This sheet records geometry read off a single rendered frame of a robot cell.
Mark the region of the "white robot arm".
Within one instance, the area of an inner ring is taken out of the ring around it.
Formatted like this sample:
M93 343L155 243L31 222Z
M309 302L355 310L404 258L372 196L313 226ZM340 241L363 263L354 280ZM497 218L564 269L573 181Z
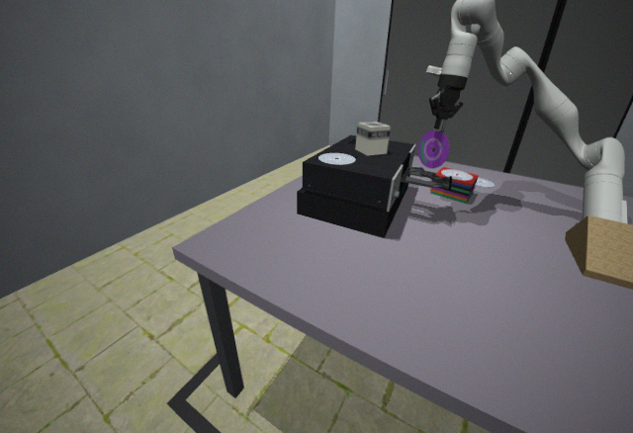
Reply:
M437 77L452 74L468 78L476 45L481 49L492 77L500 85L508 86L526 72L533 87L536 114L588 171L584 176L583 219L593 216L627 223L622 144L616 138L607 137L586 145L579 135L577 107L530 56L515 46L501 57L504 35L497 21L495 0L457 0L450 21L450 44L442 69L428 66L426 73ZM471 25L471 34L466 32L467 25Z

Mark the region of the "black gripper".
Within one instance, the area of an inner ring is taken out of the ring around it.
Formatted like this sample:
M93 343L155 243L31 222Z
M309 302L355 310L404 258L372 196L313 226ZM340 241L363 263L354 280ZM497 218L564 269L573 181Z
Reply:
M459 75L440 74L439 90L434 97L429 98L432 115L436 117L434 130L443 131L446 120L453 118L463 106L459 101L460 91L465 89L467 79Z

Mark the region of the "silver cd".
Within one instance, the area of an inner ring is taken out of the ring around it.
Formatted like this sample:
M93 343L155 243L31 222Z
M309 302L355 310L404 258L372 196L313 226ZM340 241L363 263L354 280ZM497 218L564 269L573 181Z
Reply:
M339 159L335 159L339 158ZM355 162L355 158L348 154L343 153L326 153L318 157L321 162L334 164L334 165L346 165Z
M470 175L470 174L468 174L466 172L463 172L463 171L458 171L458 170L450 170L450 169L442 170L441 174L446 176L446 177L452 176L452 179L461 180L461 181L469 181L469 180L473 179L472 175ZM455 174L457 174L457 175L455 175Z
M480 182L482 182L482 183L480 183ZM476 186L485 187L485 188L491 188L491 187L494 187L495 184L493 182L489 181L489 180L478 178Z

